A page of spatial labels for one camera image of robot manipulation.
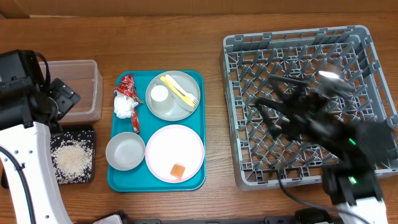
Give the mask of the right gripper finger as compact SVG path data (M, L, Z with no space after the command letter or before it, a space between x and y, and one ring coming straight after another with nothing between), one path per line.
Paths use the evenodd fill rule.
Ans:
M269 75L267 81L271 84L272 89L276 93L284 93L277 82L288 84L288 88L292 90L292 93L301 93L303 89L309 86L309 82L304 80L298 80L294 78L281 77L277 75Z
M265 122L267 129L270 132L270 135L273 139L276 139L281 134L285 134L287 132L288 128L287 121L281 121L280 124L276 124L270 119L268 113L262 109L263 106L266 106L268 108L272 108L276 111L279 111L282 114L285 114L286 107L283 103L278 103L276 101L268 100L266 98L258 98L255 102L255 106L257 110L260 112L263 122Z

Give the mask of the pink round plate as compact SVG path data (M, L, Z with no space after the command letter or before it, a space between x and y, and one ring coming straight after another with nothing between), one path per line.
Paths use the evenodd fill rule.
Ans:
M160 128L148 140L145 159L150 172L159 180L171 184L191 179L203 165L205 147L192 129L172 124ZM185 166L182 179L170 175L174 164Z

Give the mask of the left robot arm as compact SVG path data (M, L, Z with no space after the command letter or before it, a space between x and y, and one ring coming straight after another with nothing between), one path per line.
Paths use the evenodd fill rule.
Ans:
M41 70L42 54L1 54L1 162L18 223L70 223L50 153L50 138L80 96Z

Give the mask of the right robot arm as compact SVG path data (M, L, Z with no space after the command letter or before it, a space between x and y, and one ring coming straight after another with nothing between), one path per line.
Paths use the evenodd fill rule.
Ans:
M354 87L335 69L318 71L318 88L310 93L309 81L269 75L267 79L279 101L258 98L255 102L271 136L284 135L297 141L301 135L318 144L340 161L322 168L322 184L332 206L326 207L293 196L306 205L296 213L295 223L333 223L331 212L343 223L387 223L387 211L374 165L389 160L395 145L392 126L387 121L344 123L326 111L331 97L353 97Z

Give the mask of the grey bowl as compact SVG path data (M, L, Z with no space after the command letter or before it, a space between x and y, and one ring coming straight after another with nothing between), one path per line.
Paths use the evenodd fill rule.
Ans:
M116 170L131 170L143 161L145 151L146 145L138 134L123 132L109 141L106 146L106 160Z

